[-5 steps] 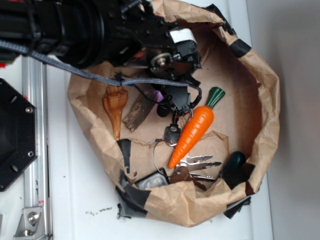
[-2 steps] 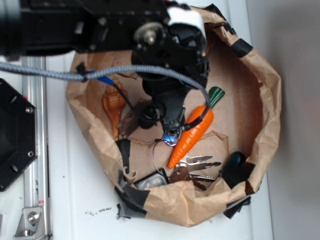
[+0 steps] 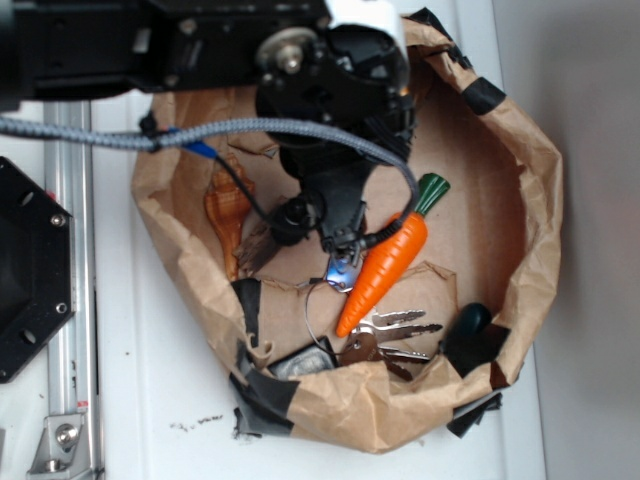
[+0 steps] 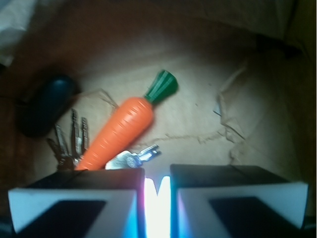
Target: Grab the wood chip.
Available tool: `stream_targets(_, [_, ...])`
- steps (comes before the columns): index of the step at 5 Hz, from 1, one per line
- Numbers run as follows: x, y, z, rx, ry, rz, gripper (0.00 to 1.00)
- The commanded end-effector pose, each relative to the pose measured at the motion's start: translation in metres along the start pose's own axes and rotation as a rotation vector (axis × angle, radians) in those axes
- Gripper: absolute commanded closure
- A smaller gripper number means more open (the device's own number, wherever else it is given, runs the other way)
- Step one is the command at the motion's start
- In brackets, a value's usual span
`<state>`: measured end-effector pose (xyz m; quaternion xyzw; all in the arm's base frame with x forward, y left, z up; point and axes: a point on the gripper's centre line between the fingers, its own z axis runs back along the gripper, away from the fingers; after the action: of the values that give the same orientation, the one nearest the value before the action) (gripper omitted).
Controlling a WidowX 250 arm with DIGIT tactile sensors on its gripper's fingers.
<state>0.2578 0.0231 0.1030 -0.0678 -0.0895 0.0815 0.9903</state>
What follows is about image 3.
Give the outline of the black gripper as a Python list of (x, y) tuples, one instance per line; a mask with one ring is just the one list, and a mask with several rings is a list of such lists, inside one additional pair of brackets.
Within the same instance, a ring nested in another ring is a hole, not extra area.
[[(409, 65), (392, 37), (346, 25), (314, 31), (289, 27), (256, 54), (263, 78), (256, 97), (261, 117), (312, 121), (370, 141), (406, 162), (414, 128), (413, 101), (404, 89)], [(285, 172), (299, 194), (271, 216), (271, 234), (294, 245), (315, 230), (325, 250), (360, 250), (394, 235), (399, 220), (367, 234), (363, 191), (375, 158), (360, 147), (309, 134), (273, 133)]]

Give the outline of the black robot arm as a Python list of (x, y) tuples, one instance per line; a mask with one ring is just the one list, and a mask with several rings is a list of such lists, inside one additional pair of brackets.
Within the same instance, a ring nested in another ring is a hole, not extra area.
[(1, 111), (137, 90), (253, 86), (253, 118), (163, 133), (86, 132), (4, 116), (6, 135), (158, 151), (223, 133), (265, 132), (300, 194), (271, 223), (283, 243), (310, 230), (331, 254), (401, 228), (365, 233), (364, 185), (377, 164), (406, 172), (414, 107), (400, 17), (387, 1), (5, 1)]

